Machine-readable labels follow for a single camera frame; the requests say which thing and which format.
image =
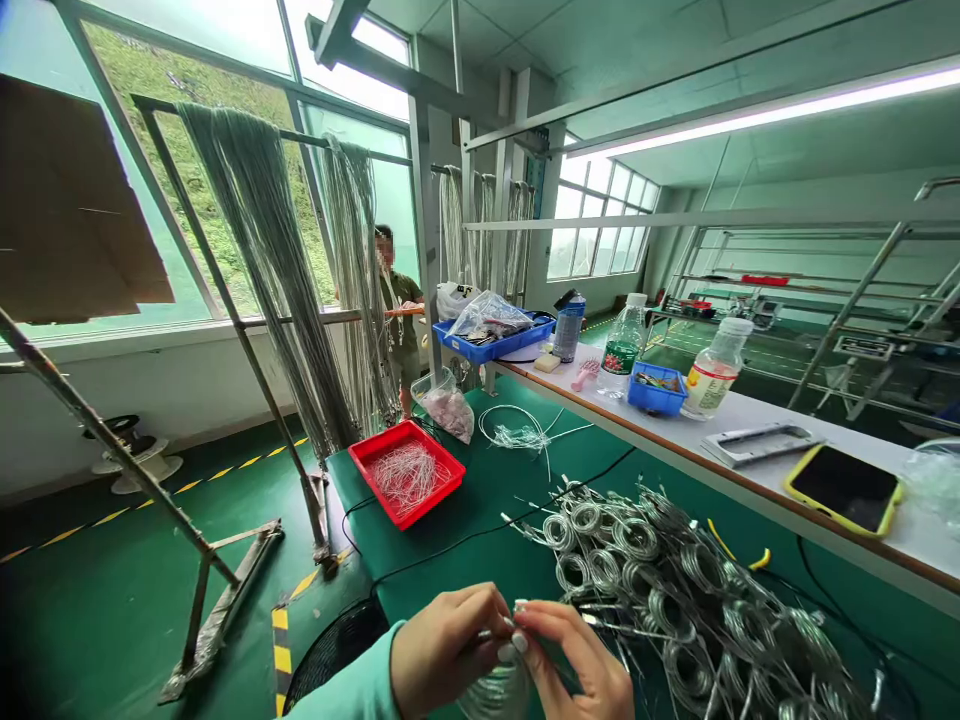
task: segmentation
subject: phone screen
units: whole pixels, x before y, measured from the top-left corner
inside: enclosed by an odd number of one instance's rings
[[[837,515],[877,532],[897,489],[897,478],[825,445],[791,484]]]

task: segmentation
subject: woman's hand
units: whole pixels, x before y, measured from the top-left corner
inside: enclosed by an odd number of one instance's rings
[[[530,639],[524,660],[547,720],[632,720],[630,676],[576,610],[553,602],[518,601],[513,619],[528,631],[528,638],[544,637],[558,643],[580,677],[584,694],[570,697],[550,658]]]
[[[453,702],[497,664],[509,642],[510,610],[493,583],[442,593],[393,639],[390,684],[404,720]],[[482,630],[490,639],[478,641]]]

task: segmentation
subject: green hillside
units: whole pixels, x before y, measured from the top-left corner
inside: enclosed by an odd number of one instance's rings
[[[153,47],[96,25],[85,24],[84,29],[110,84],[124,105],[130,124],[143,146],[154,174],[160,181],[160,186],[173,208],[183,234],[198,258],[204,276],[213,288],[209,270],[200,255],[196,238],[190,231],[183,208],[163,171],[157,151],[147,134],[139,111],[130,99],[130,94],[147,95],[171,102],[192,101],[211,107],[237,108],[246,110],[280,128],[293,130],[293,120],[286,95],[277,88],[210,67],[199,60]],[[157,118],[240,314],[259,314],[233,237],[220,218],[203,167],[194,153],[183,125],[178,118],[168,114],[160,113]],[[294,204],[300,221],[300,231],[310,254],[320,297],[323,302],[332,303],[334,301],[333,279],[320,237],[320,228],[313,213],[300,151],[293,143],[286,143],[284,149]]]

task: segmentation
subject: plastic bottle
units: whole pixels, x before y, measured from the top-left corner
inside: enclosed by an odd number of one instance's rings
[[[753,332],[753,323],[743,318],[724,318],[710,346],[701,350],[687,377],[689,396],[680,409],[694,420],[709,420],[730,391],[743,367],[740,351]]]
[[[580,342],[580,328],[587,312],[587,299],[571,290],[557,302],[557,328],[554,331],[553,354],[560,362],[573,362]]]
[[[630,373],[643,342],[643,310],[647,296],[643,293],[627,295],[627,306],[613,323],[607,335],[607,346],[600,361],[597,392],[608,398],[621,398],[627,393]]]

